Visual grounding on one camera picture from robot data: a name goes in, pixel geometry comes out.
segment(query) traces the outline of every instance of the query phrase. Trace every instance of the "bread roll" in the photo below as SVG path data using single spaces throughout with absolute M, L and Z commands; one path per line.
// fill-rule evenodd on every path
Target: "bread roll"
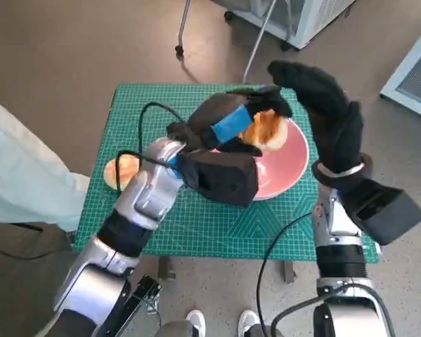
M 114 190 L 117 189 L 115 160 L 112 159 L 105 165 L 103 173 L 105 183 Z M 121 185 L 121 190 L 126 188 L 131 178 L 138 172 L 139 167 L 140 161 L 137 157 L 131 156 L 130 154 L 123 154 L 119 158 L 119 184 Z
M 278 150 L 287 141 L 288 118 L 276 114 L 274 110 L 263 111 L 254 116 L 254 122 L 238 137 L 244 143 L 260 150 Z

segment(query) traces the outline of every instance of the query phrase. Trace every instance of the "white sneaker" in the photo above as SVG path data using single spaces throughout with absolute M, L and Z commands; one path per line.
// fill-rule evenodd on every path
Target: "white sneaker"
M 260 324 L 259 316 L 252 310 L 243 311 L 238 321 L 238 337 L 244 337 L 245 332 L 255 324 Z
M 201 310 L 192 310 L 186 317 L 187 321 L 199 331 L 199 337 L 205 337 L 205 318 Z

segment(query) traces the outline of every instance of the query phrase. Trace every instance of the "pink plate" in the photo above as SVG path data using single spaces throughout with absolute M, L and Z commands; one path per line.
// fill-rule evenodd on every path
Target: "pink plate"
M 254 200 L 277 197 L 296 184 L 309 163 L 309 144 L 298 125 L 290 120 L 287 142 L 279 150 L 264 152 L 256 163 L 259 191 Z

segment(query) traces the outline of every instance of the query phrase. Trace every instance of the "gray floor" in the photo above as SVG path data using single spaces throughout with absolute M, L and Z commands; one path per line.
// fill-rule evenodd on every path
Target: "gray floor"
M 193 0 L 184 36 L 186 59 L 174 56 L 183 0 L 0 1 L 0 101 L 67 165 L 90 174 L 112 93 L 119 82 L 239 82 L 257 30 L 206 0 Z M 363 149 L 375 175 L 401 186 L 421 205 L 421 117 L 377 94 L 421 34 L 421 0 L 358 0 L 303 51 L 282 53 L 266 37 L 249 80 L 270 82 L 272 59 L 318 65 L 363 102 Z M 0 246 L 38 253 L 65 244 L 47 228 L 35 237 L 0 225 Z M 70 253 L 19 263 L 0 256 L 0 336 L 31 336 L 49 316 L 54 289 Z M 175 258 L 176 282 L 166 284 L 164 321 L 200 308 L 208 336 L 234 336 L 238 315 L 254 307 L 259 261 Z M 143 269 L 155 274 L 156 258 Z M 384 250 L 371 266 L 399 336 L 421 336 L 421 225 Z M 316 269 L 298 263 L 299 279 L 281 282 L 278 266 L 266 271 L 264 311 L 279 310 L 314 294 Z M 310 336 L 311 311 L 280 326 L 285 336 Z M 128 333 L 141 336 L 141 333 Z

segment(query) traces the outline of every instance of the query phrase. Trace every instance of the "grid pattern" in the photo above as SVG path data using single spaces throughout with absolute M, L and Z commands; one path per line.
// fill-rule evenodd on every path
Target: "grid pattern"
M 121 84 L 115 91 L 98 158 L 91 177 L 84 210 L 77 231 L 76 248 L 82 249 L 110 214 L 117 194 L 103 181 L 105 164 L 119 150 L 136 149 L 137 123 L 142 107 L 157 101 L 173 107 L 188 118 L 195 108 L 215 92 L 240 86 L 221 84 Z M 293 110 L 293 120 L 303 130 L 310 146 L 310 160 L 317 159 L 311 129 L 304 108 L 293 91 L 283 96 Z M 143 120 L 143 148 L 164 136 L 173 116 L 157 107 Z M 317 197 L 316 182 L 308 167 L 302 179 L 282 195 L 253 202 L 247 209 L 218 204 L 183 188 L 174 208 L 144 249 L 144 253 L 168 256 L 211 256 L 222 258 L 263 258 L 265 250 L 282 226 L 308 213 Z M 368 261 L 377 262 L 374 244 L 365 241 Z M 315 260 L 313 232 L 309 218 L 292 227 L 278 242 L 272 258 L 281 260 Z

